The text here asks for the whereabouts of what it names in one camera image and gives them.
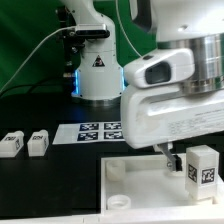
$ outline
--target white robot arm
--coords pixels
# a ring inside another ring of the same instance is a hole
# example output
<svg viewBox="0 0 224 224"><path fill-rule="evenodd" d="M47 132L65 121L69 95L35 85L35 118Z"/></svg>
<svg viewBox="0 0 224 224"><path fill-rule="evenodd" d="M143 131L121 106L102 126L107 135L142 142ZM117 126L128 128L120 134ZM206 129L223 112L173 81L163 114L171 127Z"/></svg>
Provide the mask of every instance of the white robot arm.
<svg viewBox="0 0 224 224"><path fill-rule="evenodd" d="M81 43L81 64L75 72L75 101L93 106L105 106L120 102L124 90L123 68L117 62L115 25L107 16L97 12L93 0L60 0L79 28L81 36L91 27L105 26L106 38L89 37Z"/></svg>
<svg viewBox="0 0 224 224"><path fill-rule="evenodd" d="M124 68L127 143L142 148L224 130L223 0L130 5L133 21L156 31L157 49Z"/></svg>

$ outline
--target block with marker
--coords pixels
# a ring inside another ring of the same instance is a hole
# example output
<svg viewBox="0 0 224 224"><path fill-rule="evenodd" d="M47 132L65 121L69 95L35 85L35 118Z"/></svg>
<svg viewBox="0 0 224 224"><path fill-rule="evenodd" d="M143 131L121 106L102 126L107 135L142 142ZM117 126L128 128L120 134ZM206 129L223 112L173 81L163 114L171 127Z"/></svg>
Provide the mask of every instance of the block with marker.
<svg viewBox="0 0 224 224"><path fill-rule="evenodd" d="M8 133L0 142L0 158L15 157L24 145L23 137L22 131Z"/></svg>
<svg viewBox="0 0 224 224"><path fill-rule="evenodd" d="M49 145L48 132L46 130L34 132L27 145L30 157L44 156Z"/></svg>
<svg viewBox="0 0 224 224"><path fill-rule="evenodd" d="M197 204L212 201L217 194L219 153L203 145L190 147L186 154L186 190Z"/></svg>

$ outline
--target green background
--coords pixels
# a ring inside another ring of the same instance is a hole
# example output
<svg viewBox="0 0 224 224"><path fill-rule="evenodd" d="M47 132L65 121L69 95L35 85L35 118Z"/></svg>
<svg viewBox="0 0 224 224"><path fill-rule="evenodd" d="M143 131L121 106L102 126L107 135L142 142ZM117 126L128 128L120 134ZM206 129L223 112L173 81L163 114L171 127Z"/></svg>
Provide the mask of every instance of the green background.
<svg viewBox="0 0 224 224"><path fill-rule="evenodd" d="M59 0L1 1L0 7L0 89L12 77L32 50L47 35L59 28L55 9ZM124 38L116 16L115 1L94 2L97 11L110 17L116 25L118 62L124 66L137 55ZM137 28L130 18L128 0L119 1L120 16L131 42L140 54L155 48L155 38ZM73 58L79 64L79 56ZM9 87L36 84L40 80L62 76L63 46L56 37L49 39L25 65ZM26 93L30 87L14 89L7 94ZM41 87L36 92L61 91L59 87Z"/></svg>

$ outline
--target blue light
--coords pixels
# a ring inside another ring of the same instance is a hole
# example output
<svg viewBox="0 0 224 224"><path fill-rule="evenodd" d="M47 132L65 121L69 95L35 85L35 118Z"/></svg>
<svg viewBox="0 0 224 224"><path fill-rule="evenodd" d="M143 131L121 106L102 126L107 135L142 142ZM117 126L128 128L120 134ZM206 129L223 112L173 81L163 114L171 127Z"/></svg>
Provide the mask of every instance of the blue light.
<svg viewBox="0 0 224 224"><path fill-rule="evenodd" d="M124 68L121 68L121 76L122 76L122 88L123 88L123 91L124 91L125 88L126 88L125 80L124 80Z"/></svg>
<svg viewBox="0 0 224 224"><path fill-rule="evenodd" d="M76 95L79 95L79 72L78 70L75 71L75 91L73 92Z"/></svg>

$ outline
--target black table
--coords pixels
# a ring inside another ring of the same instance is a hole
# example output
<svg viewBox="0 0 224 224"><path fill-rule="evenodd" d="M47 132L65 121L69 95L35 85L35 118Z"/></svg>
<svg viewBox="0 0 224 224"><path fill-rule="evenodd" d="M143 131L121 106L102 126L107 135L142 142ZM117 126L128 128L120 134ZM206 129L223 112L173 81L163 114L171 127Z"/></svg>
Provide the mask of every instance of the black table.
<svg viewBox="0 0 224 224"><path fill-rule="evenodd" d="M0 100L0 138L24 132L24 147L15 158L0 159L0 217L47 217L100 212L102 157L153 153L133 150L125 142L52 145L59 124L120 121L120 106L92 108L74 104L62 94L27 94ZM50 145L44 157L28 156L27 142L45 129ZM208 144L223 152L223 133L175 143L174 152ZM223 153L220 155L223 176Z"/></svg>

